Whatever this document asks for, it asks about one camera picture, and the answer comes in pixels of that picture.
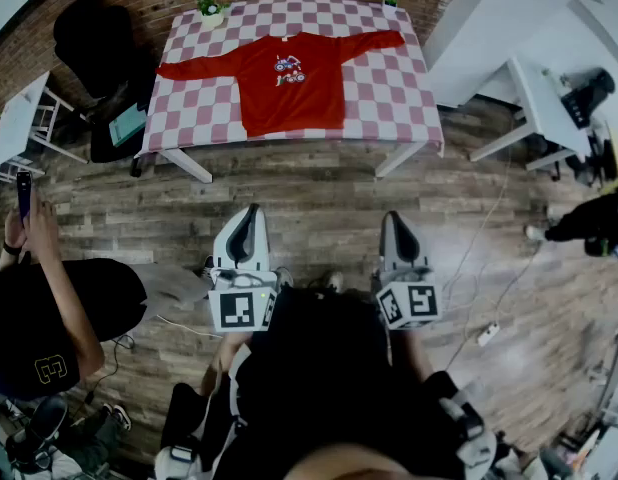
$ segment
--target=black pants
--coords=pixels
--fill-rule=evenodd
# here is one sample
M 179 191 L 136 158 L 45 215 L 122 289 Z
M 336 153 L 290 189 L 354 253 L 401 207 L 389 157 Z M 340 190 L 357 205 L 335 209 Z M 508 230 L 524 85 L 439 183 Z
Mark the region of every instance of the black pants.
M 618 195 L 609 194 L 582 203 L 549 228 L 545 238 L 552 242 L 606 238 L 618 244 Z

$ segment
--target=graphic print on sweatshirt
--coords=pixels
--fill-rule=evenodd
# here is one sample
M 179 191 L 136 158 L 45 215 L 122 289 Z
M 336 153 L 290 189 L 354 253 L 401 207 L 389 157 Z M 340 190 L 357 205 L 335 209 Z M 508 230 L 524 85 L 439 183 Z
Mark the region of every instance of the graphic print on sweatshirt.
M 281 59 L 279 55 L 276 55 L 277 62 L 274 65 L 274 69 L 278 73 L 291 70 L 291 73 L 285 73 L 284 75 L 278 75 L 278 81 L 276 87 L 280 87 L 283 84 L 293 84 L 295 82 L 304 82 L 305 74 L 301 71 L 300 60 L 293 55 L 289 55 L 286 59 Z

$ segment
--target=checkered tablecloth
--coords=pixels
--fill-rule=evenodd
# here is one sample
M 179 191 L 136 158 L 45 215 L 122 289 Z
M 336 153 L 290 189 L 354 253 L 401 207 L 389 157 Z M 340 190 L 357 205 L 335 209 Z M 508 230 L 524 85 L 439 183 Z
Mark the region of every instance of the checkered tablecloth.
M 373 50 L 342 65 L 346 101 L 342 130 L 305 129 L 257 139 L 368 139 L 429 141 L 442 151 L 440 118 L 427 80 L 422 51 L 408 14 L 383 14 L 380 4 L 350 0 L 260 0 L 231 6 L 213 30 L 202 28 L 200 13 L 173 20 L 163 62 L 225 54 L 266 35 L 304 31 L 350 36 L 398 30 L 406 44 Z M 156 77 L 141 153 L 247 140 L 240 119 L 234 77 L 173 81 Z

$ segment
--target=wristwatch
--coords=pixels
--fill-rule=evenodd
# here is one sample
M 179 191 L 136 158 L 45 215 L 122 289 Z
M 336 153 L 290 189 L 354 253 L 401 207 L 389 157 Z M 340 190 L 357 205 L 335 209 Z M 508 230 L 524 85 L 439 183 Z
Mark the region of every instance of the wristwatch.
M 11 247 L 10 245 L 7 245 L 7 242 L 2 244 L 2 248 L 12 256 L 20 256 L 20 252 L 22 251 L 22 247 Z

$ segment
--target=hand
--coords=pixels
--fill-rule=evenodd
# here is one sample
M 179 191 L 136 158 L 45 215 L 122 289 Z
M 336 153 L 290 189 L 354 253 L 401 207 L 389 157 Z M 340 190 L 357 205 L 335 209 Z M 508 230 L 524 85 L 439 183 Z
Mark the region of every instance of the hand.
M 14 249 L 20 249 L 27 241 L 25 228 L 20 220 L 20 211 L 17 207 L 9 210 L 5 220 L 5 243 Z
M 25 217 L 25 232 L 31 251 L 44 267 L 49 262 L 60 260 L 58 221 L 56 211 L 49 201 L 41 201 L 38 191 L 31 189 L 29 215 Z

